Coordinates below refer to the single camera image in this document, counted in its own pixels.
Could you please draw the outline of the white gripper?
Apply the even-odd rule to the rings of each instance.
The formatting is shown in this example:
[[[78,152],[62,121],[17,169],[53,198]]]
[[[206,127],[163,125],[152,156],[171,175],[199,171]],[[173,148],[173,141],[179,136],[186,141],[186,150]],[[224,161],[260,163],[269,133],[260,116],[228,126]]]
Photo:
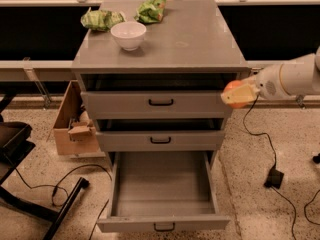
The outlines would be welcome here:
[[[284,91],[280,81],[281,66],[272,65],[259,71],[255,76],[242,79],[242,84],[226,95],[221,94],[222,101],[230,103],[246,103],[254,101],[258,94],[267,100],[281,100],[284,98]]]

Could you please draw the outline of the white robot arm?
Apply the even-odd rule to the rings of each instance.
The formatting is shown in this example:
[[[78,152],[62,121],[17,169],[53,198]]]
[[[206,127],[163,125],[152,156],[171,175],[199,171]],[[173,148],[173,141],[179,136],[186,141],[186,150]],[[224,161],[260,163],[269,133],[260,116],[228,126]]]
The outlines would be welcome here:
[[[222,101],[241,108],[258,96],[271,101],[290,100],[320,94],[320,54],[311,53],[282,64],[274,64],[257,74],[227,84]]]

